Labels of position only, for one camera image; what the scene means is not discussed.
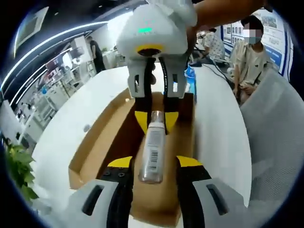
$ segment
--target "table surface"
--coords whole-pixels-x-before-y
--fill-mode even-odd
[[[212,177],[237,190],[248,205],[251,155],[245,124],[226,81],[211,69],[195,68],[197,77],[196,133],[198,159]],[[162,68],[152,91],[163,91]],[[69,188],[68,166],[86,133],[106,106],[127,88],[128,69],[100,72],[82,86],[57,112],[33,152],[35,183],[48,192],[54,210],[62,210],[74,192]]]

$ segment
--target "beige shirt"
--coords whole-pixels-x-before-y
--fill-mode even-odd
[[[244,40],[239,41],[236,48],[236,65],[240,70],[240,85],[258,85],[264,78],[267,68],[276,69],[265,48],[262,52],[255,52],[251,45]]]

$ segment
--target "cable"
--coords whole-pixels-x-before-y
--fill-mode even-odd
[[[209,68],[210,70],[212,70],[212,72],[213,72],[214,74],[216,74],[217,76],[223,78],[221,75],[217,74],[211,67],[207,66],[207,64],[202,64],[202,65],[205,66],[205,67],[207,67],[207,68]],[[214,64],[213,61],[212,61],[212,65],[214,65],[215,68],[224,76],[223,79],[224,79],[224,80],[228,83],[228,85],[230,86],[229,79],[227,78],[227,76],[219,69],[219,67],[218,67],[216,64]]]

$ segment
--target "spray bottle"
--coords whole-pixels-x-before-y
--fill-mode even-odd
[[[153,111],[146,134],[139,180],[148,184],[162,182],[165,146],[164,112]]]

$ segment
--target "led strip light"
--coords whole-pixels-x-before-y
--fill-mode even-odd
[[[57,55],[56,57],[52,58],[50,61],[52,61],[53,59],[57,58],[58,56],[70,51],[72,48],[68,48],[67,50],[64,50],[63,52],[61,52],[59,55]],[[23,83],[23,85],[19,88],[19,90],[17,91],[17,93],[14,95],[12,101],[10,102],[10,105],[13,104],[14,100],[16,99],[17,95],[20,93],[21,89],[23,87],[25,87],[25,85],[29,82],[29,80],[36,74],[38,73],[43,67],[45,67],[46,64],[43,64],[41,67],[39,67],[38,70],[36,70],[26,81],[25,83]]]
[[[51,40],[60,37],[66,33],[78,30],[78,29],[82,29],[82,28],[86,28],[89,26],[94,26],[94,25],[102,25],[102,24],[106,24],[108,23],[108,21],[101,21],[101,22],[94,22],[94,23],[89,23],[89,24],[85,24],[85,25],[81,25],[81,26],[77,26],[74,28],[70,28],[66,31],[60,32],[48,39],[46,39],[45,41],[41,42],[40,44],[38,44],[37,46],[35,46],[33,49],[31,49],[28,53],[26,53],[14,66],[13,68],[8,72],[8,74],[5,76],[2,85],[0,87],[0,90],[2,90],[3,86],[5,85],[5,83],[7,82],[8,78],[11,76],[11,74],[13,73],[13,71],[30,55],[32,54],[34,51],[36,51],[38,48],[40,48],[41,46],[45,45],[46,43],[50,42]]]
[[[20,95],[20,97],[18,98],[18,100],[16,101],[16,104],[18,104],[18,102],[20,101],[20,99],[23,97],[23,95],[28,91],[28,89],[32,86],[32,84],[34,84],[34,82],[36,82],[41,76],[43,76],[48,70],[45,69],[40,75],[38,75],[30,84],[28,87],[26,87],[26,89],[23,91],[23,93]]]

